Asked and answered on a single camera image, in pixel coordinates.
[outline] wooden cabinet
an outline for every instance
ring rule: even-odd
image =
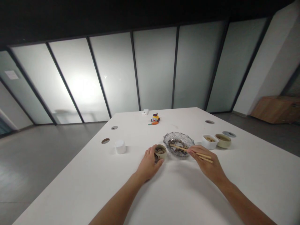
[[[251,116],[268,123],[293,123],[300,117],[300,98],[288,96],[262,97]]]

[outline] chopsticks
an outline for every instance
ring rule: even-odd
[[[173,144],[169,144],[169,145],[172,146],[172,147],[179,148],[179,149],[181,149],[181,150],[183,150],[183,151],[187,151],[185,148],[179,147],[179,146],[177,146],[177,145],[173,145]],[[207,162],[213,163],[212,160],[209,160],[209,159],[212,158],[211,156],[204,155],[204,154],[201,154],[201,153],[198,153],[198,152],[195,152],[195,153],[199,156],[200,159],[203,159],[203,160],[205,160],[205,161],[207,161]]]

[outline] dark ceiling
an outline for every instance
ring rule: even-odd
[[[292,2],[2,0],[0,46],[228,17],[268,17]]]

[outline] glass partition panel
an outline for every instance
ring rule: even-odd
[[[49,43],[85,122],[109,115],[86,38]]]
[[[266,18],[229,24],[207,112],[230,111]]]
[[[13,71],[15,77],[7,75]],[[52,123],[7,51],[0,52],[0,76],[36,124]]]
[[[174,108],[204,109],[224,21],[179,29]]]
[[[91,37],[90,40],[111,115],[138,111],[130,33]]]
[[[176,27],[133,33],[141,110],[170,109]]]
[[[45,44],[13,47],[13,52],[58,124],[81,119]]]

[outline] crystal bowl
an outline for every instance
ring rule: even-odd
[[[191,139],[189,136],[183,133],[178,133],[178,132],[167,133],[163,137],[163,143],[165,144],[169,152],[179,157],[187,157],[189,154],[184,150],[180,150],[176,147],[170,146],[170,144],[174,144],[183,148],[189,148],[195,145],[193,139]]]

